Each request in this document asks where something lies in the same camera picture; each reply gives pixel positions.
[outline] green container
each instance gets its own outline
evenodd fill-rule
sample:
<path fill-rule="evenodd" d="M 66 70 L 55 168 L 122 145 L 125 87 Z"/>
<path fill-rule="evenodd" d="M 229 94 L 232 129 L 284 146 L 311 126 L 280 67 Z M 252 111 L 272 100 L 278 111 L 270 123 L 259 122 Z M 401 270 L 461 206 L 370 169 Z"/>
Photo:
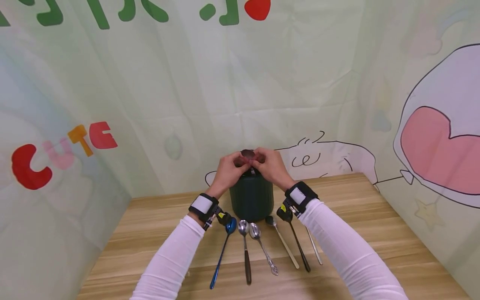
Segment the green container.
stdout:
<path fill-rule="evenodd" d="M 240 220 L 263 221 L 273 211 L 273 184 L 255 170 L 247 171 L 230 188 L 233 212 Z"/>

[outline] pink heart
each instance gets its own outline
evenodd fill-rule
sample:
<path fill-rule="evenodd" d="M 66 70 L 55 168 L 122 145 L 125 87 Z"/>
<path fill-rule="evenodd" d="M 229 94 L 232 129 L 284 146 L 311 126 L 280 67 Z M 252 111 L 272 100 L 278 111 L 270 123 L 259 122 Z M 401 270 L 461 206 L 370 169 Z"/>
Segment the pink heart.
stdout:
<path fill-rule="evenodd" d="M 408 119 L 400 143 L 413 171 L 424 180 L 465 194 L 480 194 L 480 136 L 451 137 L 450 120 L 430 107 Z"/>

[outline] table surface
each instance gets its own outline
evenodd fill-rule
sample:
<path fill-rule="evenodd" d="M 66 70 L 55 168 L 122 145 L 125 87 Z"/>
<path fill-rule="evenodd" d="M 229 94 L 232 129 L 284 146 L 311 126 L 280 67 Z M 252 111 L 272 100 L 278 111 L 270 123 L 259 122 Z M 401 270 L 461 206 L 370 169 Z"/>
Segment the table surface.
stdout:
<path fill-rule="evenodd" d="M 342 175 L 306 182 L 377 251 L 410 300 L 470 299 L 365 176 Z M 129 299 L 151 258 L 197 195 L 192 192 L 133 199 L 77 300 Z M 282 191 L 274 188 L 274 197 L 276 210 L 284 199 Z M 232 212 L 228 194 L 220 199 L 220 205 Z M 248 238 L 252 285 L 247 286 L 243 238 L 236 231 L 228 239 L 215 288 L 210 290 L 226 237 L 225 229 L 214 222 L 200 242 L 178 299 L 351 299 L 320 247 L 324 265 L 318 264 L 305 227 L 297 219 L 293 221 L 312 268 L 310 273 L 303 267 L 289 225 L 277 221 L 300 269 L 295 269 L 275 229 L 261 222 L 262 243 L 278 267 L 279 276 L 271 274 L 259 243 Z"/>

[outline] white sleeve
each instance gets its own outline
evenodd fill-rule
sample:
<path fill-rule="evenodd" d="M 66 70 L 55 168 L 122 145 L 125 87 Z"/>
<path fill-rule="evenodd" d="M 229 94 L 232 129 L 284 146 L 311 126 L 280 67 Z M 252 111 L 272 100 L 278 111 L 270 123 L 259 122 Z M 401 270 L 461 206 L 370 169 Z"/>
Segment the white sleeve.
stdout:
<path fill-rule="evenodd" d="M 408 299 L 378 254 L 323 202 L 310 201 L 299 220 L 317 238 L 353 299 Z"/>
<path fill-rule="evenodd" d="M 130 300 L 176 299 L 204 233 L 185 216 L 148 264 Z"/>

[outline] red letter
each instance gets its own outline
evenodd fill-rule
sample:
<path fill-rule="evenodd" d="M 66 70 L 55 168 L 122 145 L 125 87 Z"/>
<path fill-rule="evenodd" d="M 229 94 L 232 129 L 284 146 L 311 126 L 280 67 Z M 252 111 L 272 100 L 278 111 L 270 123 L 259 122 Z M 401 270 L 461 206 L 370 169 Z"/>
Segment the red letter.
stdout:
<path fill-rule="evenodd" d="M 107 122 L 90 124 L 90 141 L 97 149 L 111 149 L 118 147 L 117 142 L 110 133 L 103 133 L 110 130 Z"/>
<path fill-rule="evenodd" d="M 30 162 L 36 152 L 32 144 L 23 145 L 12 154 L 12 171 L 18 182 L 30 190 L 44 187 L 52 179 L 52 170 L 45 167 L 40 172 L 30 168 Z"/>
<path fill-rule="evenodd" d="M 92 149 L 90 149 L 90 146 L 88 146 L 87 141 L 84 139 L 86 135 L 87 135 L 87 131 L 85 130 L 85 127 L 83 125 L 78 125 L 68 133 L 68 137 L 70 138 L 72 143 L 76 144 L 80 142 L 80 144 L 82 145 L 85 151 L 85 154 L 87 156 L 92 156 L 93 155 Z"/>

